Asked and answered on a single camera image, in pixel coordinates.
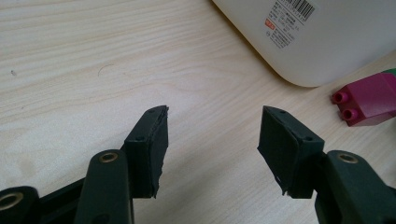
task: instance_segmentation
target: pink lego brick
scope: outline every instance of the pink lego brick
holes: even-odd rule
[[[396,117],[396,76],[378,73],[347,84],[332,96],[348,126],[370,126]]]

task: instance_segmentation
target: lego stud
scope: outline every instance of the lego stud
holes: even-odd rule
[[[346,92],[339,91],[332,96],[332,101],[335,104],[342,104],[345,103],[349,99],[349,96]]]
[[[0,211],[6,210],[17,205],[23,199],[20,192],[12,192],[0,198]]]
[[[359,113],[355,109],[346,109],[343,111],[342,116],[344,120],[353,120],[358,117]]]
[[[358,163],[358,159],[356,159],[356,157],[346,154],[346,153],[338,153],[337,155],[338,160],[340,161],[344,161],[347,163]]]
[[[99,161],[103,163],[112,162],[116,160],[118,157],[119,155],[115,152],[107,152],[106,154],[99,157]]]

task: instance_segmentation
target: white bottle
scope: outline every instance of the white bottle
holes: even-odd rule
[[[316,87],[396,49],[396,0],[213,0],[286,80]]]

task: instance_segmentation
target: table surface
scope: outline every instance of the table surface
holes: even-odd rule
[[[258,152],[262,106],[289,111],[365,158],[396,187],[396,120],[350,128],[331,94],[395,67],[396,52],[318,88],[281,78],[209,0],[2,1],[0,189],[44,196],[120,148],[147,109],[169,106],[157,199],[134,200],[144,223],[318,223]]]

